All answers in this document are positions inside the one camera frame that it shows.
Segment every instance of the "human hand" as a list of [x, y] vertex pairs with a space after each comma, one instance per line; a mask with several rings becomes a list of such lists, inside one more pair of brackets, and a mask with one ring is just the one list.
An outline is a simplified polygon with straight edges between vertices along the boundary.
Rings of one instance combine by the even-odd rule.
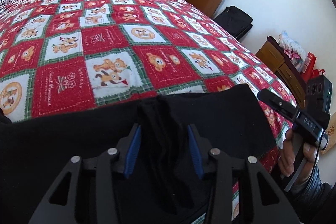
[[[293, 131], [290, 129], [286, 132], [286, 139], [283, 141], [283, 149], [280, 150], [279, 168], [281, 173], [289, 177], [294, 173], [294, 161], [295, 155], [293, 150]], [[303, 146], [303, 154], [307, 159], [307, 163], [303, 167], [300, 175], [295, 181], [295, 185], [300, 185], [304, 183], [310, 176], [314, 168], [315, 157], [317, 153], [317, 148], [305, 143]]]

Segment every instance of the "metal screw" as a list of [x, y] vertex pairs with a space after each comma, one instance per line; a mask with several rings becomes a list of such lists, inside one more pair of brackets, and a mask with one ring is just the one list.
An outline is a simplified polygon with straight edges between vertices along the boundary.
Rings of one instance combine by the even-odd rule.
[[118, 149], [117, 148], [110, 148], [109, 150], [107, 150], [107, 153], [109, 155], [115, 155], [118, 153]]
[[257, 158], [254, 157], [254, 156], [249, 156], [249, 157], [247, 158], [247, 160], [248, 160], [249, 163], [251, 163], [251, 164], [255, 164], [255, 163], [257, 163]]
[[210, 150], [210, 153], [211, 153], [211, 155], [219, 155], [220, 153], [221, 153], [221, 151], [218, 149], [218, 148], [212, 148], [211, 150]]
[[75, 163], [79, 162], [80, 159], [81, 159], [80, 156], [73, 156], [73, 157], [71, 158], [71, 162], [75, 164]]

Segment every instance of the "bed in adjacent room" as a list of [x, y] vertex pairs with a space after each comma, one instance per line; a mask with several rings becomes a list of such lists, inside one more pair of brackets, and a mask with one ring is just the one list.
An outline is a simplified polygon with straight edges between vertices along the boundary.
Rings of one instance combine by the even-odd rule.
[[[248, 84], [295, 104], [249, 50], [184, 0], [9, 0], [0, 11], [0, 101], [12, 122]], [[280, 145], [290, 124], [260, 103]], [[274, 148], [261, 162], [269, 171]], [[234, 206], [238, 203], [234, 187]]]

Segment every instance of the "sleeve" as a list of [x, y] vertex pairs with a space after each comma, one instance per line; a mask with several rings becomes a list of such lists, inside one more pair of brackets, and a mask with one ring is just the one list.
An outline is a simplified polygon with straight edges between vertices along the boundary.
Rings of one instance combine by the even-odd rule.
[[314, 216], [321, 210], [323, 204], [331, 193], [332, 186], [328, 183], [322, 183], [320, 180], [320, 172], [315, 166], [310, 179], [305, 183], [306, 187], [297, 193], [299, 186], [287, 198], [292, 204], [299, 219], [303, 223], [309, 223]]

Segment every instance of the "wooden dresser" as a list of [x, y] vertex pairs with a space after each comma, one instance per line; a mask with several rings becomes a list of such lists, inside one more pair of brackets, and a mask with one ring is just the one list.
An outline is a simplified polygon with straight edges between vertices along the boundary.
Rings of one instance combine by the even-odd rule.
[[256, 56], [288, 87], [296, 99], [297, 104], [303, 108], [305, 103], [306, 83], [300, 73], [291, 63], [289, 57], [278, 45], [273, 37], [267, 41], [257, 52]]

